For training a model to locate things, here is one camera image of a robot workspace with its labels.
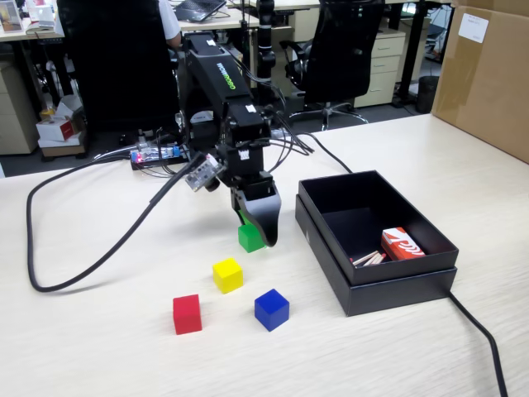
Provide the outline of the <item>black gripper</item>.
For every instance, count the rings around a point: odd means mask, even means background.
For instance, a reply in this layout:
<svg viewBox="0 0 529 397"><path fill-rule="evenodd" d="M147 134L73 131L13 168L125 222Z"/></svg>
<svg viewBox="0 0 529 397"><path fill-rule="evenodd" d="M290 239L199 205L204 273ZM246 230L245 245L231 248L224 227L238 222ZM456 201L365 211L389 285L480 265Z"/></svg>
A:
<svg viewBox="0 0 529 397"><path fill-rule="evenodd" d="M254 225L266 246L275 246L279 232L281 198L274 178L267 171L252 175L222 173L222 182L231 190L231 206L241 225Z"/></svg>

